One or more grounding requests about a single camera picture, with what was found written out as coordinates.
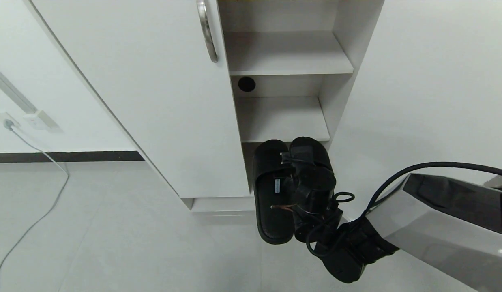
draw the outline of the tiled floor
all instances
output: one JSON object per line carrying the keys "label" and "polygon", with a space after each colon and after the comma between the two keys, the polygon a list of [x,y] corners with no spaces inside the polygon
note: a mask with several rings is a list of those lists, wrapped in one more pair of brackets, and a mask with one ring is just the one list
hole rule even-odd
{"label": "tiled floor", "polygon": [[[192,215],[144,161],[68,163],[56,209],[1,272],[1,292],[468,291],[403,252],[336,281],[304,244],[264,244],[253,214]],[[64,174],[0,164],[0,261],[51,206]]]}

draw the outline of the cabinet door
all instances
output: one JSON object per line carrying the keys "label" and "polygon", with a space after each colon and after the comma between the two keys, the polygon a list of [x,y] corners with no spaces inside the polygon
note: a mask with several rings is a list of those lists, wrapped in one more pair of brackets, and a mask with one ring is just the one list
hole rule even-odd
{"label": "cabinet door", "polygon": [[206,4],[217,63],[195,0],[33,2],[179,196],[249,195],[216,0]]}

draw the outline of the slipper label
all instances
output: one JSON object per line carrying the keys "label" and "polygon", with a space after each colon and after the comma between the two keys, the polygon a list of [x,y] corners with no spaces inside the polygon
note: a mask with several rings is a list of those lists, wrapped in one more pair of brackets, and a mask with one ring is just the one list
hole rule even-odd
{"label": "slipper label", "polygon": [[275,194],[279,194],[280,193],[280,179],[277,178],[275,179]]}

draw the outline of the black baseboard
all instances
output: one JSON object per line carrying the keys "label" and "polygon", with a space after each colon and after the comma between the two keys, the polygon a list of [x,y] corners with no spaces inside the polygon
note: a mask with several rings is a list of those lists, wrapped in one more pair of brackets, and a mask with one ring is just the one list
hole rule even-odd
{"label": "black baseboard", "polygon": [[[137,151],[50,152],[56,162],[144,161]],[[0,163],[51,162],[42,153],[0,153]]]}

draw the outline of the round hole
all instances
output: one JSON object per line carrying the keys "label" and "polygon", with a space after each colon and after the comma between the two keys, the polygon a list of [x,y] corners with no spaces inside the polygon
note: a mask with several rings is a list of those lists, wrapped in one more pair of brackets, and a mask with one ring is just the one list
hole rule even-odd
{"label": "round hole", "polygon": [[238,80],[238,88],[244,92],[255,90],[256,83],[251,77],[242,77]]}

